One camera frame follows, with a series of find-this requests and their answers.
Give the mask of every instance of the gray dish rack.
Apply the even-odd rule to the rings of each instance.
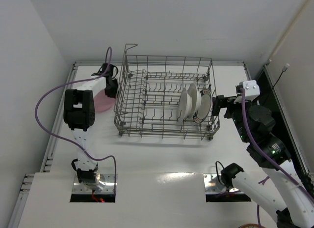
[[[212,140],[220,128],[219,116],[200,124],[185,118],[178,123],[177,112],[183,88],[195,83],[216,97],[211,58],[129,55],[137,44],[127,44],[114,106],[114,124],[119,135],[199,138]]]

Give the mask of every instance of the rack wire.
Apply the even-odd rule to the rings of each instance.
[[[119,93],[114,106],[114,124],[119,135],[213,139],[220,128],[218,116],[202,123],[177,112],[183,88],[194,83],[216,97],[211,58],[129,55],[137,44],[126,44],[120,72]]]

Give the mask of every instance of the white table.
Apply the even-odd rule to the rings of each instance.
[[[98,69],[80,66],[75,80],[87,78]],[[235,85],[247,79],[243,65],[215,65],[214,70],[218,95],[235,95]],[[35,175],[19,227],[237,228],[257,223],[254,202],[206,202],[203,173],[215,173],[217,160],[224,165],[239,164],[256,181],[266,177],[246,151],[233,121],[223,118],[224,113],[220,113],[221,128],[211,142],[120,137],[113,124],[113,110],[97,114],[97,156],[112,154],[117,160],[116,202],[69,202],[76,147],[58,141],[51,171]],[[73,138],[64,123],[60,134]],[[113,173],[111,160],[99,166],[103,173]],[[271,181],[265,186],[278,194]],[[262,209],[261,220],[267,228],[276,227]]]

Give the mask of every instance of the wall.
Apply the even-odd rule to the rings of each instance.
[[[297,135],[303,156],[309,169],[314,171],[314,0],[309,0],[282,43],[274,51],[269,64],[269,74],[275,83],[283,66],[290,68],[283,74],[275,87],[287,117]]]
[[[39,170],[48,135],[34,118],[45,91],[64,82],[69,66],[30,0],[0,0],[0,227],[7,227],[24,174]],[[40,109],[52,127],[61,92]]]
[[[31,0],[70,62],[138,54],[242,60],[254,76],[304,0]]]

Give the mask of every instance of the white wall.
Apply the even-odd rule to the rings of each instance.
[[[242,60],[254,76],[304,0],[31,0],[70,62],[138,54]]]
[[[27,172],[38,171],[48,135],[34,108],[40,96],[66,80],[69,66],[30,0],[0,0],[0,227],[10,219]],[[61,92],[41,107],[52,127]]]
[[[300,142],[303,156],[314,172],[314,0],[289,29],[269,64],[270,77],[275,83],[283,66],[290,68],[283,74],[275,89],[281,97],[288,117]]]

